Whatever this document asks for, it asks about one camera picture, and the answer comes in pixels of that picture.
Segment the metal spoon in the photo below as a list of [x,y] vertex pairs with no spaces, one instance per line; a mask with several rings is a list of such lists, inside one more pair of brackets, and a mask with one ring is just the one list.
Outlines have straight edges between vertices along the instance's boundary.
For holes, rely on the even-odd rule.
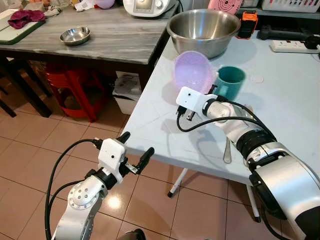
[[227,137],[226,141],[225,141],[225,149],[224,149],[224,154],[223,154],[223,161],[226,164],[230,164],[231,163],[231,149],[230,149],[230,140]]

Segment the orange device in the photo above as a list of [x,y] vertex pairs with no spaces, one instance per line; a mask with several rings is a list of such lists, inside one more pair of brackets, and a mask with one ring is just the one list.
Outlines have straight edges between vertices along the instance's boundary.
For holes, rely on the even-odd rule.
[[236,37],[238,39],[250,39],[257,23],[258,15],[255,11],[244,11],[241,18],[241,27]]

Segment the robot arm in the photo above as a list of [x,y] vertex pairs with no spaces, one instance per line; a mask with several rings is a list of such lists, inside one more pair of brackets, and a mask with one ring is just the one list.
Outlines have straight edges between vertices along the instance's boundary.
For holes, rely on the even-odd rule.
[[[252,119],[242,108],[220,102],[217,95],[203,95],[188,87],[181,89],[176,103],[180,108],[196,112],[203,119]],[[266,210],[276,218],[287,219],[298,240],[320,239],[318,176],[277,142],[261,124],[235,119],[216,121],[214,124],[223,130],[243,156],[245,165],[251,171],[249,179]]]
[[115,184],[120,184],[129,172],[140,174],[148,164],[155,150],[151,147],[133,166],[128,163],[124,142],[129,138],[125,132],[118,139],[100,140],[98,155],[99,170],[91,169],[84,181],[76,184],[67,196],[67,207],[62,215],[52,240],[88,240],[90,239],[94,217],[103,199]]

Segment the tiled floor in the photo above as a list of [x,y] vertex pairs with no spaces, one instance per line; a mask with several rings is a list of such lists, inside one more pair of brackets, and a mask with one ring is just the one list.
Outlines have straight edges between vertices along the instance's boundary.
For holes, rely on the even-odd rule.
[[[5,100],[17,117],[0,111],[0,240],[44,240],[44,197],[60,153],[82,138],[115,138],[128,116],[111,101],[99,120],[89,123],[64,116],[54,99],[45,99],[54,115],[43,118],[19,92],[9,84],[6,88],[10,96]],[[97,155],[90,143],[69,152],[57,169],[52,191],[97,168]],[[139,159],[128,157],[130,162]],[[148,240],[275,239],[263,223],[253,221],[243,184],[190,170],[180,190],[168,198],[181,170],[151,160],[142,175],[127,175],[109,191],[95,217],[91,239],[116,240],[136,228],[143,229]],[[53,205],[52,231],[66,208],[67,192],[62,191]],[[292,237],[286,222],[269,218],[279,233],[283,229],[285,236]]]

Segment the stainless steel bowl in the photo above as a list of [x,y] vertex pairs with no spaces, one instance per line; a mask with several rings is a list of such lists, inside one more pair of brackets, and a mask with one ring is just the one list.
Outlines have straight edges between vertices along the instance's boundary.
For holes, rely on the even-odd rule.
[[70,28],[60,35],[60,40],[66,45],[80,45],[90,37],[90,29],[86,26]]
[[223,53],[240,20],[224,11],[194,9],[173,16],[166,25],[178,53],[197,51],[209,59]]

